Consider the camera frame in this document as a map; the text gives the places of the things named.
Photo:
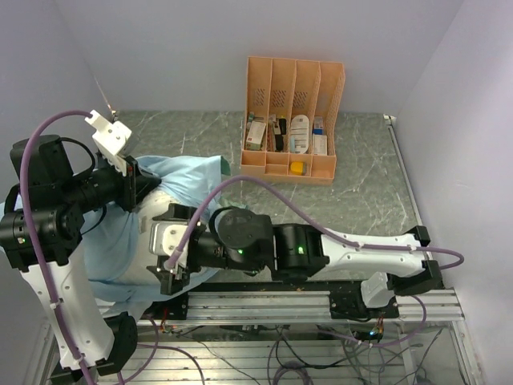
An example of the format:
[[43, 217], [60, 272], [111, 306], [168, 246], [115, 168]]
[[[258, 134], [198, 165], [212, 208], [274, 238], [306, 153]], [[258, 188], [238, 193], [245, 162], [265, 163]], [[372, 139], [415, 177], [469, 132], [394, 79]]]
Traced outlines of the green satin pillowcase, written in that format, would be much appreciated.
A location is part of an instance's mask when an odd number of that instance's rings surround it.
[[[231, 173], [228, 161], [222, 156], [144, 157], [150, 169], [161, 177], [157, 188], [164, 188], [177, 197], [204, 196], [204, 201], [223, 177]], [[131, 303], [152, 304], [167, 299], [162, 294], [145, 298], [134, 286], [115, 282], [134, 257], [136, 211], [129, 213], [110, 203], [105, 215], [90, 211], [84, 216], [84, 261], [93, 293], [98, 299], [115, 302], [122, 308]]]

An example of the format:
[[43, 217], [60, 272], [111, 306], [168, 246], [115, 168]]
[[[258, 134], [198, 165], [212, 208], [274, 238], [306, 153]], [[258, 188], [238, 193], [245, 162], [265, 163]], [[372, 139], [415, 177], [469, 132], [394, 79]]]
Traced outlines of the white pillow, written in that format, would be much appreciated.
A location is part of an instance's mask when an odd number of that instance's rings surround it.
[[[148, 265], [154, 265], [157, 260], [157, 257], [149, 252], [152, 218], [165, 213], [168, 210], [168, 205], [171, 203], [196, 209], [200, 206], [203, 199], [204, 196], [189, 197], [185, 195], [177, 197], [164, 188], [157, 188], [149, 193], [136, 211], [138, 222], [135, 229], [134, 257], [126, 271], [115, 282], [120, 285], [134, 286], [138, 293], [145, 298], [161, 295], [160, 281], [153, 273], [146, 270]], [[191, 275], [191, 284], [182, 291], [198, 286], [215, 273], [216, 270], [213, 268], [204, 268], [203, 272], [193, 273]]]

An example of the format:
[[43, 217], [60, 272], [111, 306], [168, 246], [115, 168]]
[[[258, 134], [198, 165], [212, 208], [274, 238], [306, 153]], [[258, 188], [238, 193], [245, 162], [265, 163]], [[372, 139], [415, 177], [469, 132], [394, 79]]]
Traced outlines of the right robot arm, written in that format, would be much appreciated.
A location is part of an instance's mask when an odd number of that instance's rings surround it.
[[368, 318], [394, 296], [424, 294], [442, 282], [439, 264], [420, 255], [429, 243], [422, 226], [397, 237], [349, 239], [312, 225], [274, 225], [268, 215], [235, 206], [217, 209], [207, 222], [194, 214], [192, 207], [170, 204], [152, 219], [149, 251], [157, 259], [147, 270], [164, 295], [176, 294], [207, 267], [250, 276], [268, 269], [272, 280], [293, 284], [320, 272], [368, 271], [353, 298], [354, 310]]

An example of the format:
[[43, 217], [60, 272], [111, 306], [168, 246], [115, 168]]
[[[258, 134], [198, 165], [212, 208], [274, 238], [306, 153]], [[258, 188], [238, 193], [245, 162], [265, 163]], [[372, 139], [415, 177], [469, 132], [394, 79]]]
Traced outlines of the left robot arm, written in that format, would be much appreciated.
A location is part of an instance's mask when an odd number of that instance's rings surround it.
[[59, 344], [53, 384], [75, 383], [83, 369], [112, 375], [134, 353], [135, 319], [126, 311], [104, 318], [96, 305], [85, 269], [83, 216], [111, 202], [131, 212], [160, 183], [131, 156], [125, 174], [107, 164], [74, 174], [64, 142], [64, 137], [43, 135], [30, 150], [28, 195], [39, 247], [33, 245], [24, 212], [15, 206], [20, 185], [10, 190], [1, 220], [1, 247], [37, 294]]

